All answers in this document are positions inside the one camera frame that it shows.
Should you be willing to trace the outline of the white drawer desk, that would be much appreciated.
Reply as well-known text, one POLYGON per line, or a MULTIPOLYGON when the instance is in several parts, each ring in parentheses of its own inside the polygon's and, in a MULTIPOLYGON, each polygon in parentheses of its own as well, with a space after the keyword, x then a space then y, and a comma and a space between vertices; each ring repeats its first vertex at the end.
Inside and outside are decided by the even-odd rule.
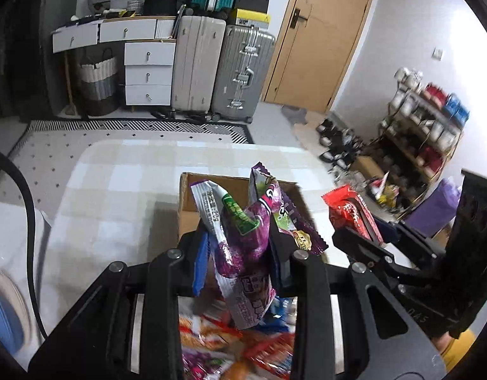
POLYGON ((127 106, 171 105, 176 40, 173 16, 94 20, 53 31, 53 52, 122 45, 127 106))

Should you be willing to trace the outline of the blue bowl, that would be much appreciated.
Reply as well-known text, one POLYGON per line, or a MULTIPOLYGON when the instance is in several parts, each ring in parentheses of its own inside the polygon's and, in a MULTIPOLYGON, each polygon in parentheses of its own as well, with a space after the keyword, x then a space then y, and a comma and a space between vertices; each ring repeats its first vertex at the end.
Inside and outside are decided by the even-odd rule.
POLYGON ((0 341, 16 355, 30 343, 31 324, 24 298, 7 274, 0 271, 0 341))

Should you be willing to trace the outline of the red snack packet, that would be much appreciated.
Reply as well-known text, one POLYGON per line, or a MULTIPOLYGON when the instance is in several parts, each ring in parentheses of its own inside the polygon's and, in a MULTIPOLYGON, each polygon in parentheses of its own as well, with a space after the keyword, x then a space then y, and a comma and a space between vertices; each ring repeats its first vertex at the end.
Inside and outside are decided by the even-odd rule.
POLYGON ((363 198, 349 185, 322 195, 329 208, 329 219, 335 229, 348 227, 361 237, 383 246, 384 240, 363 198))

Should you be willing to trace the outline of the yellow shirt sleeve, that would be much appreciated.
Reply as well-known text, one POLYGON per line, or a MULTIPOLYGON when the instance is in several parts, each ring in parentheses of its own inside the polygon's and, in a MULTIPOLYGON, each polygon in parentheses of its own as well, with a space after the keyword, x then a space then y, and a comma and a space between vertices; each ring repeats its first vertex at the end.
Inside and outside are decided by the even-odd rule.
POLYGON ((450 372, 454 367, 463 359, 463 357, 469 352, 469 349, 475 342, 475 334, 472 330, 467 329, 460 336, 456 338, 450 338, 444 351, 441 352, 441 357, 445 362, 447 372, 450 372))

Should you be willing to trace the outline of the patterned floor rug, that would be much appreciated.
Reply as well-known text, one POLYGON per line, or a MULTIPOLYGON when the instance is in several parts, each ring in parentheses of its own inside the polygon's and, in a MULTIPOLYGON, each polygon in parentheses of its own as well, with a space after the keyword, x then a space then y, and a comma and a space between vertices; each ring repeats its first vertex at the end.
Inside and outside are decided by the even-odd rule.
POLYGON ((59 209, 81 155, 95 143, 105 140, 254 142, 247 126, 238 123, 191 123, 152 118, 35 120, 9 151, 9 159, 27 180, 35 207, 51 220, 59 209))

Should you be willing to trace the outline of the beige hard suitcase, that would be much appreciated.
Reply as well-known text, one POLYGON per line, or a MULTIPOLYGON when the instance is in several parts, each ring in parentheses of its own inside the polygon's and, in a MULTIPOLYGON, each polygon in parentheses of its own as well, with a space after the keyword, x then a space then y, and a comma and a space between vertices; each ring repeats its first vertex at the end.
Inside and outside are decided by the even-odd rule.
POLYGON ((171 106, 209 113, 226 22, 206 16, 180 20, 173 67, 171 106))

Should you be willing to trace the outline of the wooden shoe rack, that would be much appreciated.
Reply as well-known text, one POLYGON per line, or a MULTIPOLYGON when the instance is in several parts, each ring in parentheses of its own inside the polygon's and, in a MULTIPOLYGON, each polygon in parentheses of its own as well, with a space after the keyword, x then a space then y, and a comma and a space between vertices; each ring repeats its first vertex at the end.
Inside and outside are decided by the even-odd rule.
POLYGON ((423 73, 402 67, 396 91, 365 151, 387 175, 390 211, 405 217, 426 197, 457 151, 469 111, 455 93, 424 84, 423 73))

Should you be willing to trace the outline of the pile of snack packets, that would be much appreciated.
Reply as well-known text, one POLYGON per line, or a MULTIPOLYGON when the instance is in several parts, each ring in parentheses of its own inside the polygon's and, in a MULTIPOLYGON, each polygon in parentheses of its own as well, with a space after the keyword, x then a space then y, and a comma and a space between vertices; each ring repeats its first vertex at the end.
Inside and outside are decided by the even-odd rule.
POLYGON ((253 328, 240 329, 222 299, 179 299, 185 379, 288 379, 297 300, 275 298, 253 328))

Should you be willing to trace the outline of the stacked shoe boxes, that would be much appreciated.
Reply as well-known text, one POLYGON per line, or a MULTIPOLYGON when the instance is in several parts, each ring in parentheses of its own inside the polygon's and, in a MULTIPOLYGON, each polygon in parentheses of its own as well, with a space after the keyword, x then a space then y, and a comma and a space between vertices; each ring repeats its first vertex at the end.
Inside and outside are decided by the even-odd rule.
POLYGON ((234 0, 227 24, 267 30, 271 21, 269 0, 234 0))

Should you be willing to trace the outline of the wooden door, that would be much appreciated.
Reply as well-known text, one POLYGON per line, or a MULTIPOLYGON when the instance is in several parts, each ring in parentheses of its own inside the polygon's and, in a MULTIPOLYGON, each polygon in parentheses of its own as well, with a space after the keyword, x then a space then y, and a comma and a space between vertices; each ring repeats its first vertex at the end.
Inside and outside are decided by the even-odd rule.
POLYGON ((289 0, 263 100, 324 113, 334 104, 372 0, 289 0))

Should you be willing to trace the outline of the silver aluminium suitcase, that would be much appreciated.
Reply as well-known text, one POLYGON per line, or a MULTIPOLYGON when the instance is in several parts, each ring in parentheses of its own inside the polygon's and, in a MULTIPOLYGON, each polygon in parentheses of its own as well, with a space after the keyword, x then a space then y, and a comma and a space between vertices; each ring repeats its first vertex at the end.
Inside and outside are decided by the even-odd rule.
POLYGON ((226 27, 212 93, 215 116, 253 122, 274 48, 275 37, 266 31, 226 27))

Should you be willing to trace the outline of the striped woven laundry basket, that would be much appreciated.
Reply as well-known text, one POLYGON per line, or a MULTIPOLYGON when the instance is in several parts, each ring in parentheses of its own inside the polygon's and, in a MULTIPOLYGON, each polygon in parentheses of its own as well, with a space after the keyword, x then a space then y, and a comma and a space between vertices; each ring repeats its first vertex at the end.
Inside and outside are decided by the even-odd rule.
POLYGON ((82 111, 87 117, 111 114, 119 106, 118 63, 111 47, 90 57, 84 48, 78 67, 78 87, 83 96, 82 111))

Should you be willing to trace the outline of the brown cardboard box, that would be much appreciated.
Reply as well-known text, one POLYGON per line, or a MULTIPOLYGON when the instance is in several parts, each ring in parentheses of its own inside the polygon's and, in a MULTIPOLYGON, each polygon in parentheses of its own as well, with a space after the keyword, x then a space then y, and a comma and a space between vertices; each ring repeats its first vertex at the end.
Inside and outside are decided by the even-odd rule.
POLYGON ((236 211, 243 212, 252 205, 248 191, 249 178, 182 173, 178 206, 178 237, 196 231, 199 223, 213 232, 212 222, 222 225, 224 197, 236 211))

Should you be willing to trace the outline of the purple grape candy bag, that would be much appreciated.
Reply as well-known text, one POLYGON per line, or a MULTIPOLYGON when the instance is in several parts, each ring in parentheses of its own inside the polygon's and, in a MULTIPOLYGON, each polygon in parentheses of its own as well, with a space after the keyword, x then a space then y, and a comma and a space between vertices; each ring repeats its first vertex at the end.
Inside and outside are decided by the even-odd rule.
POLYGON ((256 326, 275 297, 271 269, 264 261, 272 240, 272 224, 281 235, 291 237, 300 250, 321 255, 328 249, 263 163, 251 168, 249 183, 252 205, 238 212, 225 196, 222 225, 212 222, 213 232, 209 232, 216 280, 240 329, 256 326))

